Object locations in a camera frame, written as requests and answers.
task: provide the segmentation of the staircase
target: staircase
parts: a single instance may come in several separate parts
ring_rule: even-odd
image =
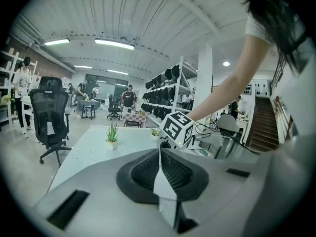
[[[266,152],[279,147],[277,122],[269,98],[256,97],[252,126],[251,149]]]

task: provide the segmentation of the cable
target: cable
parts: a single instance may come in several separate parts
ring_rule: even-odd
[[[202,138],[207,138],[207,137],[211,136],[212,133],[199,133],[199,132],[197,131],[197,127],[200,126],[200,125],[206,127],[207,129],[210,129],[210,130],[213,131],[213,132],[221,132],[221,131],[216,130],[216,129],[214,129],[214,128],[208,127],[207,125],[202,124],[202,123],[200,123],[200,122],[195,121],[195,123],[198,123],[198,125],[196,125],[196,124],[195,124],[195,125],[196,125],[196,132],[197,132],[199,135],[208,135],[208,136],[205,136],[205,137],[202,137]],[[228,132],[222,131],[222,135],[227,136],[227,137],[230,137],[232,140],[234,140],[235,142],[237,142],[237,143],[238,143],[239,145],[241,145],[243,148],[246,148],[247,150],[249,150],[250,152],[252,152],[252,153],[255,154],[255,155],[258,155],[258,156],[259,156],[259,155],[261,154],[261,153],[259,153],[259,152],[255,152],[255,151],[250,150],[248,147],[246,147],[245,145],[243,145],[242,143],[240,143],[238,140],[236,140],[235,137],[231,136]]]

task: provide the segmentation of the fluorescent light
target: fluorescent light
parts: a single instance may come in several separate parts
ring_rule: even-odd
[[[129,49],[129,50],[134,50],[134,45],[125,44],[125,43],[122,43],[122,42],[116,42],[116,41],[104,40],[104,39],[95,39],[94,41],[95,41],[97,44],[113,45],[113,46],[118,46],[118,47],[126,48],[126,49]]]
[[[122,74],[122,75],[128,75],[128,73],[124,73],[124,72],[120,72],[120,71],[116,71],[116,70],[110,70],[108,69],[109,72],[113,72],[113,73],[118,73],[118,74]]]
[[[57,44],[63,44],[63,43],[69,43],[69,39],[60,39],[60,40],[55,40],[51,42],[46,42],[44,45],[57,45]]]
[[[75,68],[92,69],[91,66],[74,65]]]

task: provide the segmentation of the potted plant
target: potted plant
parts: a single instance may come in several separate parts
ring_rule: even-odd
[[[155,129],[152,129],[151,130],[151,138],[154,140],[154,141],[157,141],[159,136],[160,136],[160,132],[155,130]]]
[[[118,124],[113,125],[109,127],[109,131],[107,132],[107,140],[106,140],[106,145],[109,150],[114,150],[117,148],[117,143],[118,143]]]

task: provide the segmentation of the white pot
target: white pot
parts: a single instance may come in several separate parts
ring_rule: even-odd
[[[117,148],[118,141],[115,141],[115,142],[113,142],[113,143],[110,143],[110,142],[107,142],[107,141],[106,141],[106,145],[107,145],[107,149],[108,149],[108,150],[113,151],[113,150],[115,150],[115,149]]]
[[[158,138],[159,138],[159,136],[154,136],[154,135],[152,135],[152,134],[151,134],[150,136],[151,136],[151,138],[152,138],[153,141],[157,141]]]

